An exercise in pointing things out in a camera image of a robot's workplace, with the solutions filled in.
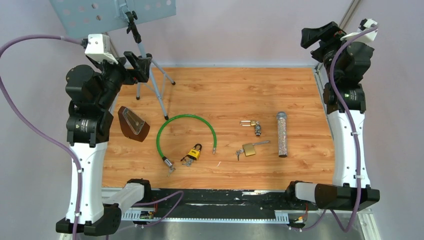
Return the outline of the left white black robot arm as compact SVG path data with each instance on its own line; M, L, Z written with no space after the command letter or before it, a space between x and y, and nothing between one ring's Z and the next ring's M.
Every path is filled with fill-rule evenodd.
M132 178L117 193L102 199L103 163L113 122L113 103L123 85L148 81L153 57L126 51L112 62L77 65L66 75L71 100L66 122L69 150L75 154L71 198L66 216L56 223L59 233L109 236L117 232L122 214L134 204L149 206L151 184Z

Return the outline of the large brass padlock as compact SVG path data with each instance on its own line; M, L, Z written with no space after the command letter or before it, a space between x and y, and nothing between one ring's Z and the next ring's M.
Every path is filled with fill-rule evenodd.
M270 142L271 142L270 140L265 140L265 141L255 142L255 143L243 144L242 147L239 150L237 150L235 153L237 156L237 160L238 161L240 160L241 154L244 154L246 157L255 155L256 154L255 146L268 144Z

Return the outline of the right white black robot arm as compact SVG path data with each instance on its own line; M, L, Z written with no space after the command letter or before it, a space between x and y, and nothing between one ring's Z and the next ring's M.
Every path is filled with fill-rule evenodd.
M307 202L323 210L354 212L380 200L380 191L371 187L365 164L366 96L361 84L371 66L374 49L370 43L377 33L378 23L371 18L363 19L352 33L333 21L301 30L300 46L319 45L310 54L323 64L328 77L322 96L332 128L335 167L331 184L292 181L285 195L292 209Z

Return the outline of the small brass padlock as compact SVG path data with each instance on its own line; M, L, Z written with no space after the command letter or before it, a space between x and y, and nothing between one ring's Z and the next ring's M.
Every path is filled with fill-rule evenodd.
M254 133L257 137L259 137L262 134L261 124L257 120L241 120L239 124L243 127L253 127Z

